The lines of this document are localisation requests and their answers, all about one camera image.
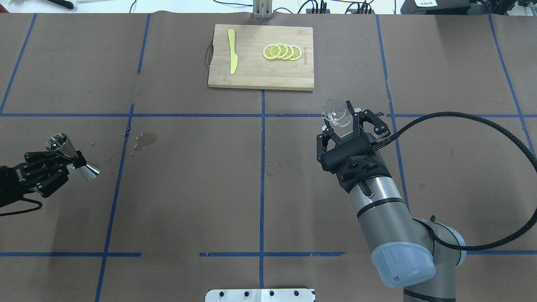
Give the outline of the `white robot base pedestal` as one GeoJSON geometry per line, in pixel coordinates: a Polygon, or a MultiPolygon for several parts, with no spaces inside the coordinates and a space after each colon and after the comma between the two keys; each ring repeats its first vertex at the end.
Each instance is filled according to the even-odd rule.
{"type": "Polygon", "coordinates": [[[316,302],[314,289],[217,289],[210,290],[206,302],[316,302]]]}

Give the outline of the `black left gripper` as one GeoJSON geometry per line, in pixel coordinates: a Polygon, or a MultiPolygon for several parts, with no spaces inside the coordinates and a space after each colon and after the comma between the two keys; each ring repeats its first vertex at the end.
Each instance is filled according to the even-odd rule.
{"type": "Polygon", "coordinates": [[[0,167],[0,206],[11,205],[17,201],[33,200],[24,197],[32,191],[42,197],[50,197],[69,180],[70,158],[57,151],[28,152],[24,155],[24,168],[29,168],[29,180],[21,170],[0,167]]]}

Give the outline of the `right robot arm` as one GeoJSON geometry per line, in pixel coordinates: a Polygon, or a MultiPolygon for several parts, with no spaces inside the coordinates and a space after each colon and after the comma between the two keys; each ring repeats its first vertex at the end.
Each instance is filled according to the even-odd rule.
{"type": "Polygon", "coordinates": [[[455,270],[466,253],[440,245],[433,236],[451,244],[463,239],[453,228],[412,218],[378,151],[380,141],[391,135],[387,124],[338,98],[329,98],[321,115],[325,124],[317,136],[317,161],[349,194],[382,283],[403,289],[405,302],[456,301],[455,270]]]}

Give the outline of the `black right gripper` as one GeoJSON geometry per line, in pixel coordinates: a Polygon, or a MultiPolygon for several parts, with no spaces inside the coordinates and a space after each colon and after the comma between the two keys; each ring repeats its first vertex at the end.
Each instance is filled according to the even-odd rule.
{"type": "Polygon", "coordinates": [[[339,185],[347,193],[360,187],[364,194],[372,194],[367,180],[376,177],[391,177],[382,156],[373,148],[376,141],[391,135],[387,124],[376,114],[366,109],[355,109],[347,101],[347,109],[352,117],[352,132],[339,136],[332,126],[323,126],[316,136],[316,157],[322,170],[337,177],[339,185]],[[366,134],[364,123],[373,126],[373,133],[366,134]]]}

